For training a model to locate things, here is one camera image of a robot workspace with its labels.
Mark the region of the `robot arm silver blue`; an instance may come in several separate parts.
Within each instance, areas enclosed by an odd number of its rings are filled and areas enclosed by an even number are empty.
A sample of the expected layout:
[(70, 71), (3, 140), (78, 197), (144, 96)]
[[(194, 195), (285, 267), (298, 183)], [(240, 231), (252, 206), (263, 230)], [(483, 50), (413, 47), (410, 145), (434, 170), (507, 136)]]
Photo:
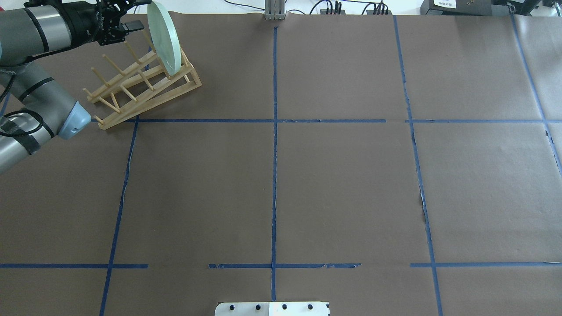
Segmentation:
[(121, 18), (148, 0), (97, 0), (95, 3), (30, 0), (23, 8), (0, 14), (0, 80), (22, 108), (1, 116), (0, 170), (38, 152), (49, 140), (72, 138), (92, 121), (91, 115), (38, 60), (97, 42), (124, 42), (142, 22)]

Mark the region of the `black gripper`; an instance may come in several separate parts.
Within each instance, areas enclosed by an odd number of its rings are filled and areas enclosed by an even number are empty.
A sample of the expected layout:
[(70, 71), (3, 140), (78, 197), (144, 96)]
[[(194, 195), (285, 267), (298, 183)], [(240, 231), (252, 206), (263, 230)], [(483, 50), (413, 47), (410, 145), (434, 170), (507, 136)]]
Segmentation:
[(71, 46), (98, 42), (101, 46), (120, 43), (131, 32), (144, 29), (140, 20), (121, 22), (128, 10), (149, 5), (151, 0), (97, 0), (61, 4), (61, 15), (72, 36)]

